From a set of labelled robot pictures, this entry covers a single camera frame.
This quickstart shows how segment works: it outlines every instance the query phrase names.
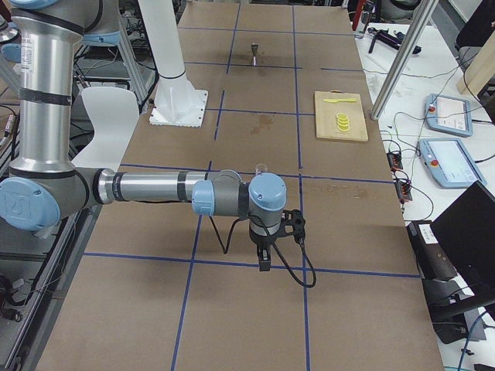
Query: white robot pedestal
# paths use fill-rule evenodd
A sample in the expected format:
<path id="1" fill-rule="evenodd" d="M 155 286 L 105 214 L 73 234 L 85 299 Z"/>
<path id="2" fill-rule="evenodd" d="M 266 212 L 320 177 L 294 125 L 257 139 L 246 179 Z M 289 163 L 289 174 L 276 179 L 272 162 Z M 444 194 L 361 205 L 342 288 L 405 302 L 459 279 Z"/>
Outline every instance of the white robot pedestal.
<path id="1" fill-rule="evenodd" d="M 139 0 L 139 7 L 160 75 L 150 123 L 201 126 L 208 92 L 187 80 L 172 1 Z"/>

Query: screen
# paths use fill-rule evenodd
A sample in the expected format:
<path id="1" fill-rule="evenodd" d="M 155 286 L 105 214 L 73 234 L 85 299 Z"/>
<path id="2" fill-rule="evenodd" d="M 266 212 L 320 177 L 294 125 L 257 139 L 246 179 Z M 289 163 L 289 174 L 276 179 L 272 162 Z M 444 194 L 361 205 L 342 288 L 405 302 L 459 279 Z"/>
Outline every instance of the screen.
<path id="1" fill-rule="evenodd" d="M 451 98 L 436 98 L 439 124 L 446 128 L 466 131 L 466 103 Z"/>
<path id="2" fill-rule="evenodd" d="M 476 173 L 456 141 L 429 141 L 430 148 L 449 182 L 475 182 Z"/>
<path id="3" fill-rule="evenodd" d="M 495 197 L 474 182 L 431 225 L 474 294 L 495 289 Z M 495 305 L 486 307 L 495 319 Z"/>

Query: white desk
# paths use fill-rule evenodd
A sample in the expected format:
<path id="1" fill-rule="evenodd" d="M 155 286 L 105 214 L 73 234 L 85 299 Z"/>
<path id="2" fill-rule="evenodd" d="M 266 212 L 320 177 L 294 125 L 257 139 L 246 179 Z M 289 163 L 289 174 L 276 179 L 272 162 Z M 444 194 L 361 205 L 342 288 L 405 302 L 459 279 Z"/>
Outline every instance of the white desk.
<path id="1" fill-rule="evenodd" d="M 406 33 L 407 25 L 385 25 L 371 24 L 370 27 L 377 29 L 390 29 Z M 360 53 L 361 62 L 366 71 L 387 72 L 395 58 L 396 50 L 377 41 L 372 54 L 368 54 L 372 36 L 366 35 L 363 39 L 357 39 L 357 48 Z M 429 94 L 442 94 L 452 97 L 462 97 L 471 102 L 471 113 L 474 119 L 489 121 L 490 118 L 480 104 L 471 96 L 463 96 L 456 89 L 457 82 L 463 78 L 461 69 L 456 69 L 457 62 L 452 56 L 444 42 L 440 32 L 432 26 L 426 27 L 422 33 L 418 44 L 422 51 L 413 56 L 404 71 L 408 75 L 422 75 L 432 77 L 440 73 L 451 73 L 435 77 L 432 79 L 424 77 L 402 76 L 398 85 L 388 101 L 384 113 L 379 120 L 380 129 L 383 130 L 383 139 L 398 141 L 399 138 L 407 143 L 416 145 L 419 138 L 448 138 L 449 134 L 431 131 L 426 126 L 422 127 L 422 121 L 414 120 L 406 115 L 399 114 L 394 123 L 394 116 L 397 112 L 405 112 L 413 117 L 424 117 L 425 98 Z M 366 72 L 368 87 L 370 88 L 371 99 L 374 101 L 384 82 L 385 75 L 379 73 Z M 463 138 L 463 143 L 475 160 L 487 158 L 495 153 L 495 126 L 491 124 L 474 123 L 474 135 L 470 138 Z M 408 148 L 406 144 L 398 141 L 402 150 Z M 384 147 L 388 149 L 390 142 L 385 142 Z M 397 149 L 395 144 L 391 144 L 391 149 Z M 412 175 L 412 185 L 425 192 L 434 203 L 434 209 L 429 219 L 434 220 L 443 212 L 454 200 L 460 196 L 464 189 L 441 189 L 429 175 L 420 158 L 414 159 L 413 151 L 403 152 L 403 165 L 405 172 Z M 478 164 L 480 171 L 485 176 L 487 188 L 495 194 L 495 160 Z M 432 210 L 431 203 L 420 192 L 412 190 L 413 202 L 406 203 L 404 219 L 417 220 L 425 218 Z M 465 286 L 463 280 L 459 278 L 459 285 Z M 483 320 L 489 325 L 493 324 L 487 315 Z M 475 354 L 464 357 L 463 368 L 473 369 L 473 364 L 482 363 L 488 366 L 495 366 L 495 330 L 486 330 L 487 341 L 471 342 L 468 349 Z M 439 348 L 445 366 L 457 367 L 460 357 L 460 349 L 464 346 L 465 340 L 459 340 L 449 345 L 444 345 L 439 341 Z"/>

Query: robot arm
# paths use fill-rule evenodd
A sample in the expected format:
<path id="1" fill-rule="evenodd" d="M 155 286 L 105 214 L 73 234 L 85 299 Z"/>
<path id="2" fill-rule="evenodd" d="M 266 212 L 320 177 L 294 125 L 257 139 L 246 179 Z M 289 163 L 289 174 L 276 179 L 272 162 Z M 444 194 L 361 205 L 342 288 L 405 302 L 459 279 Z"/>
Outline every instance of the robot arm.
<path id="1" fill-rule="evenodd" d="M 286 188 L 277 175 L 261 173 L 246 183 L 233 171 L 115 173 L 75 168 L 67 155 L 73 48 L 83 37 L 93 43 L 118 42 L 117 0 L 11 3 L 17 7 L 13 21 L 22 33 L 22 87 L 19 157 L 10 164 L 11 177 L 0 184 L 0 216 L 8 223 L 41 230 L 98 204 L 184 202 L 200 215 L 249 219 L 263 271 L 270 269 L 270 246 L 278 253 L 278 237 L 294 236 L 303 249 L 304 219 L 298 210 L 284 211 Z"/>

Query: table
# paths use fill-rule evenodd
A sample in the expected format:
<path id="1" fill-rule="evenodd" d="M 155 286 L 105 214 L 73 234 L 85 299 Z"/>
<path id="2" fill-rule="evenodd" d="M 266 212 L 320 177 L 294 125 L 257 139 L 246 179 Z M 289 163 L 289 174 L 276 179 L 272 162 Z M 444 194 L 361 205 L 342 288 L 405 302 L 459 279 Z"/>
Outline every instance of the table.
<path id="1" fill-rule="evenodd" d="M 407 25 L 371 24 L 370 27 L 390 29 L 390 33 L 393 31 L 406 33 L 408 29 Z M 384 69 L 381 67 L 384 66 L 387 68 L 391 65 L 396 51 L 383 43 L 377 42 L 370 58 L 370 55 L 368 54 L 370 43 L 371 36 L 369 35 L 361 40 L 357 40 L 357 48 L 360 53 L 363 68 L 366 71 L 384 72 Z M 461 97 L 469 100 L 471 109 L 474 110 L 471 113 L 473 118 L 490 121 L 486 111 L 480 107 L 480 104 L 473 97 L 463 96 L 459 94 L 456 89 L 457 82 L 463 78 L 463 72 L 460 68 L 456 68 L 458 62 L 450 53 L 440 32 L 433 26 L 427 26 L 422 33 L 418 44 L 422 47 L 422 52 L 409 60 L 407 68 L 404 71 L 405 74 L 433 77 L 448 71 L 450 71 L 450 73 L 432 79 L 402 76 L 394 94 L 387 104 L 384 114 L 379 120 L 382 138 L 385 140 L 393 139 L 398 141 L 397 133 L 399 133 L 400 139 L 412 145 L 416 145 L 419 138 L 451 138 L 451 135 L 431 131 L 422 126 L 422 121 L 411 119 L 403 114 L 398 115 L 397 120 L 394 123 L 394 116 L 399 111 L 405 112 L 413 117 L 423 118 L 425 98 L 429 94 L 438 94 L 440 91 L 443 91 L 443 94 L 448 96 Z M 383 80 L 384 75 L 381 73 L 367 72 L 367 82 L 372 100 L 376 98 L 380 89 L 380 84 L 383 83 Z M 493 155 L 495 152 L 495 127 L 492 124 L 480 123 L 473 123 L 473 126 L 474 135 L 470 138 L 462 139 L 469 153 L 476 160 Z M 386 150 L 388 150 L 389 144 L 390 142 L 388 141 L 384 142 Z M 402 142 L 399 142 L 399 145 L 402 149 L 408 148 L 408 146 Z M 391 149 L 395 150 L 397 147 L 392 144 Z M 464 191 L 464 189 L 441 189 L 429 175 L 422 160 L 414 157 L 413 151 L 404 152 L 403 165 L 406 173 L 413 175 L 412 185 L 425 192 L 434 203 L 434 209 L 432 211 L 432 205 L 425 196 L 413 189 L 413 202 L 405 205 L 405 220 L 419 220 L 423 218 L 434 220 Z M 488 182 L 487 188 L 495 194 L 495 166 L 493 166 L 493 161 L 491 163 L 480 163 L 478 164 L 478 167 Z M 461 277 L 456 278 L 456 280 L 460 287 L 466 286 L 466 283 Z M 473 294 L 469 289 L 466 290 L 466 293 Z M 483 320 L 488 324 L 493 324 L 492 319 L 487 316 L 485 316 Z M 486 331 L 486 336 L 488 339 L 486 342 L 471 342 L 469 344 L 469 349 L 473 350 L 475 355 L 465 357 L 463 363 L 465 368 L 473 369 L 474 363 L 484 363 L 490 366 L 495 365 L 495 353 L 493 353 L 495 334 L 493 333 L 493 330 L 488 329 Z M 464 340 L 459 340 L 451 345 L 444 345 L 439 341 L 439 348 L 445 365 L 457 367 L 460 357 L 459 350 L 463 345 Z"/>
<path id="2" fill-rule="evenodd" d="M 346 11 L 190 2 L 179 34 L 189 79 L 209 91 L 203 126 L 150 126 L 148 112 L 122 171 L 249 179 L 267 163 L 305 214 L 319 282 L 299 287 L 277 258 L 259 272 L 245 225 L 223 255 L 185 205 L 105 206 L 37 369 L 441 370 L 378 125 L 367 119 L 366 143 L 315 137 L 314 90 L 371 108 Z M 279 246 L 308 281 L 293 242 Z"/>

